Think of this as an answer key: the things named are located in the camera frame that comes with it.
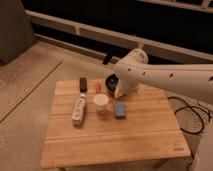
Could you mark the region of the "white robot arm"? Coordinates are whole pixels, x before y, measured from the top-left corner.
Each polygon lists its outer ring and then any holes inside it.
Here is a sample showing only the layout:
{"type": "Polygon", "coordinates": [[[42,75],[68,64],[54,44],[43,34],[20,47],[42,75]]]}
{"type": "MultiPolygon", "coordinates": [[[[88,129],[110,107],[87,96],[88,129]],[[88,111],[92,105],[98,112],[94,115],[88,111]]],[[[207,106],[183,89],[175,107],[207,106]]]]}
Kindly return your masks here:
{"type": "MultiPolygon", "coordinates": [[[[152,65],[146,52],[135,48],[115,64],[114,72],[119,79],[115,98],[143,83],[213,105],[213,64],[152,65]]],[[[192,171],[213,171],[213,121],[200,140],[192,171]]]]}

